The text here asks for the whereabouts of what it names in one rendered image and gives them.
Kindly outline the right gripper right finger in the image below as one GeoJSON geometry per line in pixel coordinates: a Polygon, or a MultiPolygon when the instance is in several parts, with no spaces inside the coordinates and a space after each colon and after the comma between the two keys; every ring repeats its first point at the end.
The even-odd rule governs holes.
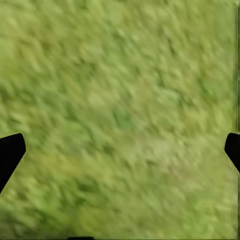
{"type": "Polygon", "coordinates": [[[240,172],[240,134],[229,133],[224,150],[240,172]]]}

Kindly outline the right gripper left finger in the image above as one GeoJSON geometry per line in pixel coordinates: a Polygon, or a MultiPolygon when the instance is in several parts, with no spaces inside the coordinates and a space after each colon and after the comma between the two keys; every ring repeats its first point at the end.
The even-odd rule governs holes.
{"type": "Polygon", "coordinates": [[[0,138],[0,193],[26,153],[22,133],[0,138]]]}

